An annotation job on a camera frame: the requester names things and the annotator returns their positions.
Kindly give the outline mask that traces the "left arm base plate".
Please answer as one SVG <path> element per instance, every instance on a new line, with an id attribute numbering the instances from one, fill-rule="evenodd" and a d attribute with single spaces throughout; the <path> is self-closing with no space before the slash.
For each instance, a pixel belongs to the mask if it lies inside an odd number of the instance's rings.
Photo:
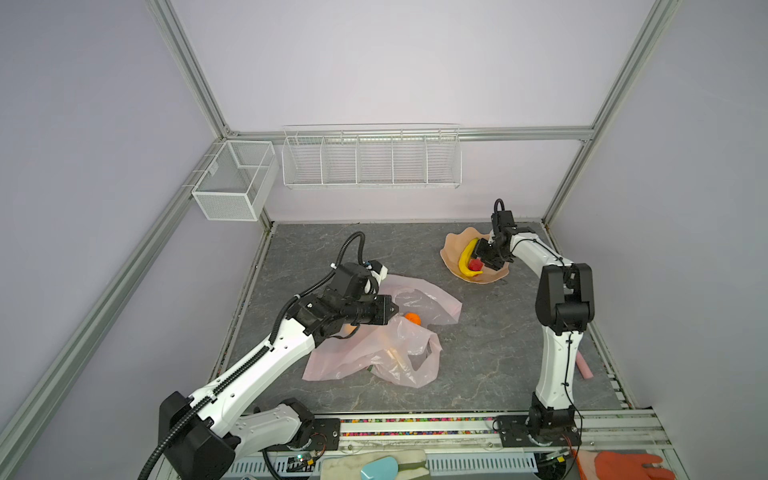
<path id="1" fill-rule="evenodd" d="M 268 451 L 336 451 L 341 440 L 339 418 L 315 418 L 304 420 L 287 443 L 273 445 Z"/>

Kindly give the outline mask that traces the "beige scalloped fruit bowl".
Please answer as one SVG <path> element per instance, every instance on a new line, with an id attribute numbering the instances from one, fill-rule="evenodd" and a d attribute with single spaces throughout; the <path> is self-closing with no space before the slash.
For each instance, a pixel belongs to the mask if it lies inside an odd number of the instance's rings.
<path id="1" fill-rule="evenodd" d="M 467 276 L 466 273 L 469 271 L 469 267 L 466 266 L 466 262 L 461 262 L 462 254 L 470 244 L 471 240 L 489 238 L 489 234 L 482 234 L 474 227 L 468 227 L 458 234 L 449 233 L 445 238 L 443 248 L 440 250 L 440 257 L 450 272 L 461 280 L 476 285 L 487 285 L 497 282 L 509 275 L 510 271 L 508 264 L 505 264 L 503 268 L 498 271 L 492 270 L 489 267 L 484 267 L 474 276 Z"/>

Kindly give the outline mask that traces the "red rubber glove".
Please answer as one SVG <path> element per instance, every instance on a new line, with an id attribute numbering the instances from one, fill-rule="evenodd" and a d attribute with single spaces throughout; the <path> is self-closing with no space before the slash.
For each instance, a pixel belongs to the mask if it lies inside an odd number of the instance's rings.
<path id="1" fill-rule="evenodd" d="M 663 459 L 652 454 L 611 451 L 582 451 L 576 459 L 581 479 L 594 480 L 675 480 L 676 475 L 661 466 Z"/>

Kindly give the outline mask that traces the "light blue object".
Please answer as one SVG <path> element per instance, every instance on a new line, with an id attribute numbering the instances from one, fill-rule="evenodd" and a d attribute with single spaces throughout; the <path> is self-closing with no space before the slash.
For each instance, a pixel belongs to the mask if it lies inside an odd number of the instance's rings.
<path id="1" fill-rule="evenodd" d="M 392 456 L 387 456 L 364 465 L 360 471 L 360 479 L 395 480 L 398 473 L 398 461 Z"/>

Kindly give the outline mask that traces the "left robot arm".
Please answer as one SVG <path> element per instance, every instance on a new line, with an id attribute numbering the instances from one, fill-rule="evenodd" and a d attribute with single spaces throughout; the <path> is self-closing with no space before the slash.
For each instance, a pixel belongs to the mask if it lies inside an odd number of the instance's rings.
<path id="1" fill-rule="evenodd" d="M 243 456 L 311 438 L 314 416 L 295 399 L 260 413 L 246 410 L 325 341 L 385 326 L 397 314 L 392 297 L 380 291 L 388 270 L 365 259 L 365 239 L 361 231 L 352 233 L 328 273 L 294 294 L 269 335 L 237 363 L 193 393 L 174 392 L 161 403 L 158 443 L 139 478 L 149 478 L 165 459 L 182 479 L 220 479 Z"/>

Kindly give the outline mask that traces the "red strawberry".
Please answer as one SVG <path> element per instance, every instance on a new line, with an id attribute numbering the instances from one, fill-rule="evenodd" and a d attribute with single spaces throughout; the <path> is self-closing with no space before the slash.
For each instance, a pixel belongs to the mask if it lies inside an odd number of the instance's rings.
<path id="1" fill-rule="evenodd" d="M 469 260 L 467 268 L 470 271 L 481 271 L 483 269 L 483 262 L 479 258 L 472 258 Z"/>

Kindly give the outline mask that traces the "white mesh box basket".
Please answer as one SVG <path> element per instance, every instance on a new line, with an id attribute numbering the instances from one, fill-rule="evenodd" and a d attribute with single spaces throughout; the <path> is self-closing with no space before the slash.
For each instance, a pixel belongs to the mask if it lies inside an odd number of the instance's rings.
<path id="1" fill-rule="evenodd" d="M 210 221 L 257 222 L 278 173 L 271 142 L 226 140 L 216 149 L 192 195 Z"/>

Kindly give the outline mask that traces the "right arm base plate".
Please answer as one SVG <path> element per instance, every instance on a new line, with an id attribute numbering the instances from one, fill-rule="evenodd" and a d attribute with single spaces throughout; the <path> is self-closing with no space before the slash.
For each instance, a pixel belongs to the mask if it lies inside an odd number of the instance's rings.
<path id="1" fill-rule="evenodd" d="M 580 430 L 574 421 L 555 421 L 546 425 L 531 420 L 528 414 L 497 416 L 492 429 L 499 435 L 505 448 L 513 447 L 577 447 L 582 445 Z"/>

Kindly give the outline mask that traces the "yellow green banana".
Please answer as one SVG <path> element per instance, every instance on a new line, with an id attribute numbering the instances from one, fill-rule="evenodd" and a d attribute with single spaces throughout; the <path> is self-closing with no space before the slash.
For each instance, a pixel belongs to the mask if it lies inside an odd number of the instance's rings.
<path id="1" fill-rule="evenodd" d="M 466 245 L 466 247 L 464 248 L 464 250 L 462 251 L 462 253 L 460 255 L 459 262 L 458 262 L 459 271 L 460 271 L 461 275 L 466 277 L 466 278 L 474 278 L 474 277 L 476 277 L 476 276 L 478 276 L 478 275 L 480 275 L 482 273 L 483 269 L 481 271 L 470 271 L 467 268 L 467 264 L 468 264 L 469 260 L 472 259 L 472 258 L 476 258 L 474 256 L 474 251 L 475 251 L 475 247 L 477 246 L 478 242 L 479 242 L 479 238 L 472 239 Z"/>

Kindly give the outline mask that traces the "orange tangerine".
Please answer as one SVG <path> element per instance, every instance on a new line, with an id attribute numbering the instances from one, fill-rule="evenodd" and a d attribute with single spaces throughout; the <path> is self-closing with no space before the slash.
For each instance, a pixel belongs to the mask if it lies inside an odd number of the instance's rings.
<path id="1" fill-rule="evenodd" d="M 415 325 L 419 325 L 419 326 L 421 326 L 421 325 L 422 325 L 422 320 L 421 320 L 421 317 L 420 317 L 418 314 L 416 314 L 416 313 L 413 313 L 413 312 L 409 312 L 409 313 L 406 313 L 406 314 L 404 315 L 404 317 L 405 317 L 405 318 L 406 318 L 408 321 L 410 321 L 411 323 L 413 323 L 413 324 L 415 324 Z"/>

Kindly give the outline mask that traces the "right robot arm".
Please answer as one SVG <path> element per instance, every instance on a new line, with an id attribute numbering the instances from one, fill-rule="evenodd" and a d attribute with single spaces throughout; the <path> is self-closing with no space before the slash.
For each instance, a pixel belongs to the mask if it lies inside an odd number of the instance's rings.
<path id="1" fill-rule="evenodd" d="M 516 426 L 536 445 L 562 440 L 578 446 L 583 418 L 573 383 L 579 345 L 595 317 L 592 269 L 520 226 L 500 198 L 493 205 L 491 226 L 490 237 L 477 242 L 471 257 L 494 271 L 519 260 L 538 278 L 534 310 L 543 334 L 541 368 L 527 419 Z"/>

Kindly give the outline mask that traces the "pink plastic bag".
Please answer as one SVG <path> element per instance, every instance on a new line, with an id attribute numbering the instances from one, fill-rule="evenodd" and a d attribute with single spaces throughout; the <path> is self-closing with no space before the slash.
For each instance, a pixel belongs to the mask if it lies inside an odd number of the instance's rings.
<path id="1" fill-rule="evenodd" d="M 399 313 L 385 326 L 363 325 L 348 339 L 329 339 L 309 356 L 302 379 L 340 380 L 362 370 L 394 385 L 421 388 L 436 380 L 442 346 L 432 329 L 456 325 L 462 302 L 423 279 L 391 275 L 381 288 Z M 404 315 L 421 317 L 415 325 Z"/>

